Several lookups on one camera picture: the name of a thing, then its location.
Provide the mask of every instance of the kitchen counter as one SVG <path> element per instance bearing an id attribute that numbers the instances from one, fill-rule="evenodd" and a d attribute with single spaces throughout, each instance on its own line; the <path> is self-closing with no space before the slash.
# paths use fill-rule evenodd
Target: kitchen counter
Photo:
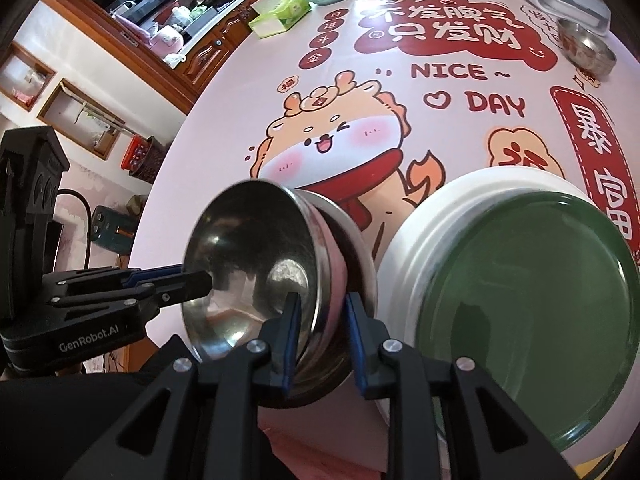
<path id="1" fill-rule="evenodd" d="M 178 52 L 178 54 L 182 54 L 186 56 L 192 48 L 194 48 L 198 42 L 204 38 L 212 28 L 214 28 L 217 24 L 219 24 L 222 20 L 224 20 L 229 14 L 234 12 L 244 1 L 246 0 L 233 0 L 226 7 L 224 7 L 219 13 L 217 13 L 213 18 L 209 20 L 207 25 L 202 27 L 187 43 L 185 43 L 184 47 Z M 175 68 L 178 66 L 179 61 L 169 63 L 171 68 Z"/>
<path id="2" fill-rule="evenodd" d="M 612 34 L 605 40 L 618 63 L 597 81 L 563 57 L 555 20 L 525 0 L 347 0 L 316 7 L 285 34 L 251 35 L 178 133 L 131 265 L 181 262 L 210 200 L 249 177 L 311 190 L 321 182 L 338 202 L 346 202 L 341 189 L 353 190 L 349 204 L 363 206 L 354 220 L 378 264 L 416 203 L 456 177 L 503 165 L 551 171 L 579 187 L 640 261 L 640 65 Z M 350 171 L 364 165 L 370 171 Z M 398 184 L 380 186 L 379 174 L 396 174 Z M 607 204 L 613 185 L 616 207 Z M 158 345 L 173 333 L 186 340 L 179 306 L 162 309 L 147 330 Z M 638 391 L 627 383 L 621 396 Z M 613 447 L 640 418 L 630 404 L 601 422 Z M 352 380 L 304 408 L 261 410 L 260 421 L 345 460 L 386 467 L 385 423 Z M 580 442 L 597 456 L 602 443 L 590 437 Z"/>

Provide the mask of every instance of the black cable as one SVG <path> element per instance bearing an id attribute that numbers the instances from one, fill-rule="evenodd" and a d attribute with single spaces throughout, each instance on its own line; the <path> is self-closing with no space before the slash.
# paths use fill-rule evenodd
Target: black cable
<path id="1" fill-rule="evenodd" d="M 80 202 L 82 202 L 82 205 L 84 205 L 84 209 L 86 211 L 86 251 L 84 253 L 84 268 L 88 269 L 89 256 L 91 254 L 91 206 L 89 206 L 86 198 L 75 189 L 59 189 L 58 196 L 60 195 L 75 196 Z"/>

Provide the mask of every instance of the green tissue box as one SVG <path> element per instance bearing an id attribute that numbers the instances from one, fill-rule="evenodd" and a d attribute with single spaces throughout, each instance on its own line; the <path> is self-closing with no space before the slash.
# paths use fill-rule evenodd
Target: green tissue box
<path id="1" fill-rule="evenodd" d="M 254 9 L 260 14 L 249 27 L 259 38 L 268 38 L 287 32 L 311 10 L 311 6 L 308 0 L 259 0 Z"/>

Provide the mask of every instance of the stainless steel bowl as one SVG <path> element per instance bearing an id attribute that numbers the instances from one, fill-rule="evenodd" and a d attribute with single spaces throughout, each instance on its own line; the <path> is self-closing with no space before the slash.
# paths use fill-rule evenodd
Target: stainless steel bowl
<path id="1" fill-rule="evenodd" d="M 320 224 L 304 199 L 265 180 L 228 188 L 198 220 L 184 269 L 204 269 L 213 278 L 206 298 L 182 304 L 191 345 L 203 361 L 255 338 L 265 320 L 281 314 L 287 293 L 300 293 L 296 377 L 289 399 L 277 407 L 308 404 L 326 393 L 327 365 L 316 350 L 330 308 L 330 260 Z"/>
<path id="2" fill-rule="evenodd" d="M 558 18 L 558 34 L 568 59 L 595 78 L 603 78 L 613 70 L 616 55 L 607 44 L 582 25 Z"/>
<path id="3" fill-rule="evenodd" d="M 347 265 L 347 291 L 358 292 L 367 315 L 375 317 L 378 276 L 371 251 L 364 243 L 360 229 L 347 213 L 328 198 L 300 189 L 294 192 L 318 209 L 324 218 Z M 349 332 L 346 320 L 340 317 L 334 336 L 314 369 L 306 376 L 297 376 L 296 380 L 315 385 L 314 392 L 320 398 L 339 386 L 350 373 Z"/>

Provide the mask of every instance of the heart symbol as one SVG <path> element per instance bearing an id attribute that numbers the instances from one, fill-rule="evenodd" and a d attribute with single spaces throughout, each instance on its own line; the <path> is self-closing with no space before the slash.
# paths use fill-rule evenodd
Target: heart symbol
<path id="1" fill-rule="evenodd" d="M 423 99 L 424 104 L 431 108 L 436 108 L 436 110 L 444 110 L 444 108 L 451 104 L 451 95 L 444 90 L 440 90 L 435 94 L 425 94 Z"/>

